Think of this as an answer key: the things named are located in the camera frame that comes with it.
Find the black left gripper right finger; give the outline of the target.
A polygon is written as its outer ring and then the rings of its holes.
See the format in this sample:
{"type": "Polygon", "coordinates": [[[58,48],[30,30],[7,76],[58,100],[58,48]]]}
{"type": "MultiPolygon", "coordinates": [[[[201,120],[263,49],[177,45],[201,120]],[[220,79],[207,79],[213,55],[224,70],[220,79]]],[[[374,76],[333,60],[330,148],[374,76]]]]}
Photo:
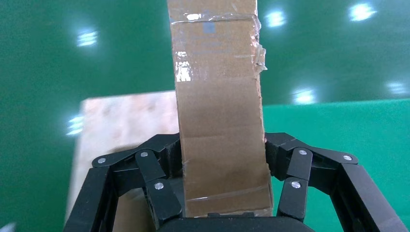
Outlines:
{"type": "Polygon", "coordinates": [[[307,145],[284,132],[265,134],[270,173],[283,181],[277,216],[303,222],[308,188],[331,199],[346,232],[405,232],[407,227],[358,159],[307,145]]]}

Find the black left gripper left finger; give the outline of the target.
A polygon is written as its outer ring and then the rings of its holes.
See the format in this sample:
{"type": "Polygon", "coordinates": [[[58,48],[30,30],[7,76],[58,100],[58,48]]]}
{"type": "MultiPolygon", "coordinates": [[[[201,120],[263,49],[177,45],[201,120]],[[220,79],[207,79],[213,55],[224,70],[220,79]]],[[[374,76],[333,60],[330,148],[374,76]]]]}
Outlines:
{"type": "Polygon", "coordinates": [[[182,207],[169,178],[181,170],[179,134],[157,134],[136,148],[92,161],[65,232],[111,232],[118,199],[142,189],[158,232],[181,230],[182,207]]]}

